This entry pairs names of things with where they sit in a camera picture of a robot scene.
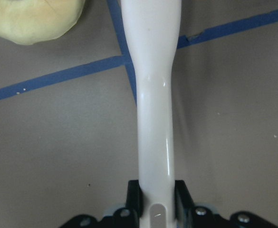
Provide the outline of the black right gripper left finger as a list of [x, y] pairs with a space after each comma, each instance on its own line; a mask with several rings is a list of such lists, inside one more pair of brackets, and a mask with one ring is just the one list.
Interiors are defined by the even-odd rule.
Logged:
[[115, 210], [112, 215], [104, 216], [100, 221], [81, 214], [65, 222], [63, 228], [138, 228], [143, 214], [143, 194], [138, 180], [130, 180], [127, 186], [125, 206]]

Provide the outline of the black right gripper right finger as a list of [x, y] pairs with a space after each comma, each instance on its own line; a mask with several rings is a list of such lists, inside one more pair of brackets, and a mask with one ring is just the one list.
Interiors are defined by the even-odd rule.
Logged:
[[270, 221], [248, 211], [223, 218], [208, 206], [194, 203], [183, 180], [175, 181], [175, 212], [178, 228], [277, 228]]

